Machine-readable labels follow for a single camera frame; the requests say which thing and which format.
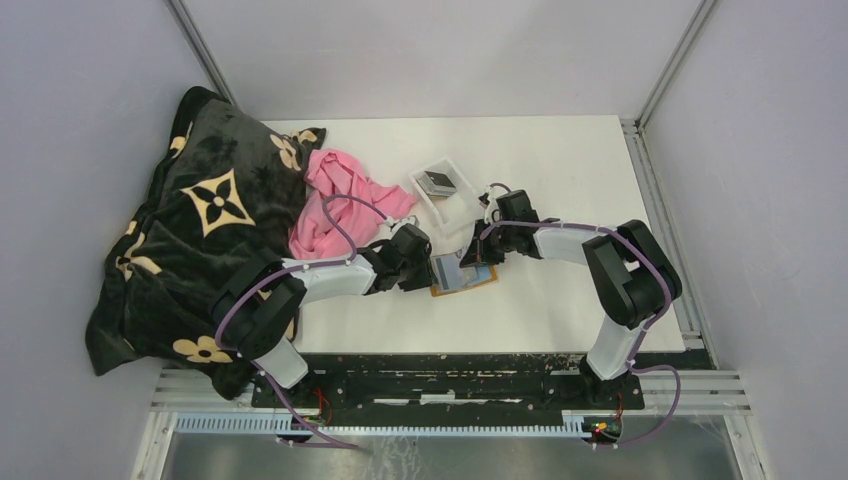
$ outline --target flower pattern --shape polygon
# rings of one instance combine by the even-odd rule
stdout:
[[[186,129],[186,136],[185,137],[174,137],[174,139],[171,140],[171,146],[168,147],[168,150],[176,150],[174,152],[174,154],[171,155],[171,158],[177,158],[177,157],[180,156],[181,153],[183,153],[183,149],[185,148],[186,144],[188,143],[188,136],[191,134],[191,127],[193,125],[194,125],[194,122],[191,122],[191,123],[188,124],[188,129]]]
[[[204,237],[224,225],[256,225],[239,198],[236,190],[235,169],[230,169],[218,178],[204,180],[180,191],[194,202],[194,207],[200,215]]]
[[[318,136],[312,133],[311,130],[303,130],[298,132],[297,130],[293,130],[291,135],[292,139],[295,142],[303,143],[303,142],[312,142],[315,143],[318,141]]]
[[[175,352],[185,355],[186,360],[192,363],[233,363],[233,359],[218,348],[215,339],[206,335],[198,338],[197,343],[186,339],[177,340],[173,347]]]
[[[158,275],[162,269],[159,265],[156,265],[156,262],[151,260],[148,257],[144,256],[135,256],[133,255],[141,244],[144,243],[144,233],[138,234],[138,239],[130,248],[127,249],[126,253],[123,256],[120,256],[115,259],[115,268],[120,270],[124,274],[124,281],[129,280],[132,277],[132,268],[133,264],[138,265],[140,267],[144,267],[147,271],[152,273],[153,275]]]
[[[297,163],[297,151],[291,144],[291,141],[289,141],[289,138],[283,136],[283,138],[281,139],[280,137],[272,133],[271,142],[276,145],[277,148],[280,149],[280,160],[282,160],[283,165],[285,165],[286,168],[294,170],[295,172],[299,172],[301,169],[300,165],[298,165]]]

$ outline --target metal frame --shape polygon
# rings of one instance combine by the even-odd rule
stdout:
[[[683,294],[675,301],[674,312],[677,315],[684,344],[687,349],[706,348],[712,354],[713,342],[709,326],[703,321],[703,308],[692,289],[689,268],[680,249],[680,241],[675,234],[676,230],[668,204],[664,200],[660,180],[645,147],[643,133],[637,128],[635,120],[622,120],[621,129],[630,152],[636,183],[642,194],[642,202],[645,204],[651,229],[671,262],[678,266],[677,270],[683,281]],[[715,356],[711,358],[716,367],[721,366],[719,359]]]
[[[197,60],[206,72],[206,76],[209,77],[209,81],[212,83],[212,86],[215,87],[215,90],[217,90],[222,97],[226,98],[231,104],[238,108],[238,102],[236,101],[235,96],[233,96],[233,92],[230,90],[230,87],[227,85],[227,81],[224,79],[224,74],[222,74],[221,69],[218,68],[218,64],[215,62],[215,57],[213,57],[212,52],[209,51],[209,46],[206,45],[206,41],[203,40],[203,36],[200,35],[200,30],[197,28],[197,24],[194,23],[194,18],[192,18],[188,7],[185,5],[183,0],[165,0],[165,3],[174,15],[174,20],[176,20],[180,29],[183,31],[186,41],[197,56]]]
[[[748,399],[738,373],[721,370],[681,371],[682,394],[678,416],[724,416],[733,450],[745,480],[767,478],[758,454],[758,437]],[[627,416],[662,416],[674,397],[675,382],[670,373],[655,372],[641,376],[646,408],[625,410]],[[228,433],[253,435],[303,435],[291,427],[291,416],[283,409],[250,406],[253,391],[249,386],[233,400],[224,400],[214,391],[205,375],[191,370],[165,369],[153,396],[151,411],[141,447],[132,470],[133,480],[158,480],[167,461],[174,433]],[[314,415],[316,409],[299,409]],[[488,428],[398,428],[336,427],[324,431],[331,435],[369,436],[525,436],[577,438],[577,425],[586,416],[612,415],[612,410],[563,411],[562,427],[488,427]]]
[[[719,0],[702,0],[685,33],[678,42],[657,84],[635,120],[622,121],[622,131],[633,162],[634,171],[648,219],[657,239],[679,266],[684,285],[692,285],[680,242],[675,236],[672,216],[663,200],[661,183],[651,164],[643,138],[645,126],[651,120],[669,85],[680,70],[686,55],[703,30]],[[223,74],[183,0],[166,0],[174,18],[184,32],[210,82],[218,92],[237,106]],[[703,321],[703,309],[697,296],[687,289],[676,302],[676,313],[687,350],[705,349],[711,352],[709,331]],[[712,358],[714,366],[717,360]],[[675,415],[720,415],[731,436],[737,464],[745,480],[764,480],[769,477],[761,461],[758,431],[741,380],[736,372],[723,370],[683,370],[680,372],[683,390]],[[665,372],[640,377],[644,410],[625,410],[628,416],[660,416],[666,412],[674,397],[674,379]],[[253,386],[237,398],[227,401],[212,389],[209,379],[193,371],[162,371],[154,394],[139,453],[132,470],[133,480],[161,478],[175,432],[286,434],[302,435],[293,429],[291,416],[284,409],[261,409],[251,406]],[[314,415],[317,409],[298,409],[303,415]],[[334,435],[419,435],[419,436],[576,436],[575,422],[584,416],[603,416],[612,411],[563,411],[562,427],[487,427],[484,429],[458,427],[335,427],[326,429]]]
[[[671,58],[669,58],[662,74],[660,74],[657,84],[654,85],[653,90],[651,90],[651,94],[648,95],[648,99],[645,101],[645,106],[642,107],[639,118],[636,119],[636,126],[639,127],[640,130],[644,130],[648,122],[651,121],[651,117],[654,115],[657,105],[659,105],[660,100],[662,100],[666,90],[668,90],[669,85],[671,85],[671,82],[674,80],[674,77],[677,76],[677,72],[680,70],[683,61],[689,54],[692,45],[694,45],[695,40],[698,38],[698,35],[700,35],[704,25],[706,25],[707,20],[709,20],[710,15],[712,15],[713,11],[715,11],[715,7],[718,3],[719,0],[701,0],[701,3],[695,10],[695,14],[692,16],[692,20],[690,20],[689,25],[686,26],[683,36],[680,38],[680,41],[677,42],[677,46],[674,48]]]

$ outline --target white plastic tray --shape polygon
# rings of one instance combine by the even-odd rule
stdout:
[[[447,198],[432,198],[418,184],[418,179],[424,176],[424,171],[444,173],[456,186],[456,193]],[[460,228],[474,223],[481,217],[482,210],[478,197],[479,193],[465,178],[449,157],[444,157],[436,163],[414,170],[409,174],[412,189],[421,205],[432,215],[433,222],[439,226],[442,234],[450,235]]]

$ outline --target small box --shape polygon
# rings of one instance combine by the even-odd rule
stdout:
[[[444,173],[425,170],[424,175],[418,179],[418,184],[424,193],[431,197],[450,197],[456,193],[456,185]]]
[[[446,198],[434,199],[428,195],[420,182],[433,181],[427,174],[435,175],[442,179],[447,178],[455,188],[456,192]],[[436,163],[413,171],[409,174],[412,182],[413,192],[418,201],[427,207],[433,216],[434,223],[438,225],[443,235],[450,235],[462,227],[473,224],[478,218],[483,218],[483,209],[480,207],[479,193],[459,171],[453,161],[445,157]]]

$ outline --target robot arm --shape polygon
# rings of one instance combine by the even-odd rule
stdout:
[[[308,372],[306,361],[284,337],[303,305],[340,295],[370,295],[403,291],[432,284],[430,239],[417,226],[403,223],[390,240],[357,250],[353,260],[344,257],[301,261],[280,259],[263,250],[248,260],[215,297],[210,313],[221,324],[236,302],[258,281],[289,270],[239,308],[226,325],[222,340],[240,356],[260,365],[283,388],[291,388]],[[310,268],[311,265],[336,264]]]
[[[586,265],[598,292],[605,316],[598,338],[580,365],[592,395],[615,390],[626,378],[628,355],[640,341],[645,323],[665,304],[663,288],[648,268],[613,236],[598,229],[543,228],[527,194],[516,190],[497,199],[499,222],[492,230],[484,221],[475,225],[472,243],[461,265],[498,264],[505,254],[517,251],[536,259],[557,259]],[[510,225],[510,222],[536,226]],[[632,220],[615,232],[638,249],[661,274],[677,298],[680,278],[648,227]],[[303,358],[284,338],[297,310],[313,301],[339,295],[370,295],[399,285],[410,291],[433,283],[429,237],[412,224],[403,224],[394,236],[357,251],[350,261],[337,259],[303,262],[280,259],[270,251],[248,261],[219,292],[211,313],[221,323],[237,300],[262,278],[291,269],[264,301],[252,298],[227,325],[222,340],[240,355],[259,364],[284,388],[291,388],[307,373]],[[309,268],[319,263],[336,266]]]
[[[481,197],[481,201],[487,202],[486,197]],[[581,364],[581,373],[596,392],[603,389],[605,382],[625,374],[628,355],[640,341],[645,323],[665,304],[662,286],[654,275],[621,242],[598,229],[542,228],[541,225],[554,220],[540,222],[523,190],[499,197],[497,211],[502,226],[491,230],[485,220],[479,220],[471,248],[461,265],[500,263],[505,253],[511,251],[540,260],[586,265],[605,316],[598,338]],[[539,226],[510,225],[510,222]],[[491,235],[485,236],[487,230]],[[680,277],[647,225],[631,220],[614,230],[657,269],[671,298],[679,297]]]

